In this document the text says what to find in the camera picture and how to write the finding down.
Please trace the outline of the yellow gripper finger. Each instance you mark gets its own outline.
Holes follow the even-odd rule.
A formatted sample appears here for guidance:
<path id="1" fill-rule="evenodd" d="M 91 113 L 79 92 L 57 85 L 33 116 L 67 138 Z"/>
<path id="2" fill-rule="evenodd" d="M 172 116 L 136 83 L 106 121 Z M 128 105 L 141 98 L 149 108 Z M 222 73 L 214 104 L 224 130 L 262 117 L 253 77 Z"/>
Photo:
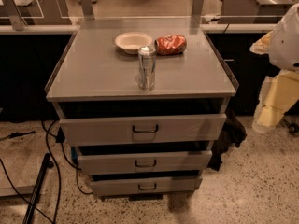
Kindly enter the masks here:
<path id="1" fill-rule="evenodd" d="M 284 114 L 299 101 L 299 73 L 281 70 L 274 77 L 266 77 L 259 94 L 252 128 L 268 133 L 282 121 Z"/>
<path id="2" fill-rule="evenodd" d="M 258 41 L 251 45 L 249 51 L 258 55 L 268 54 L 272 34 L 273 32 L 268 32 L 265 34 Z"/>

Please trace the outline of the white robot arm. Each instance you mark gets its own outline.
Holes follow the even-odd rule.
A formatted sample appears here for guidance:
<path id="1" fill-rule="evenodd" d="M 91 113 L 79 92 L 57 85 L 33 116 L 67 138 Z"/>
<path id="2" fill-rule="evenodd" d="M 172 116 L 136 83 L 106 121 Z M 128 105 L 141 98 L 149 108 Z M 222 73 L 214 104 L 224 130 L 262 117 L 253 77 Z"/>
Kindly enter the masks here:
<path id="1" fill-rule="evenodd" d="M 268 133 L 299 101 L 299 4 L 293 5 L 249 50 L 268 54 L 269 62 L 280 69 L 274 77 L 265 77 L 252 122 L 254 131 Z"/>

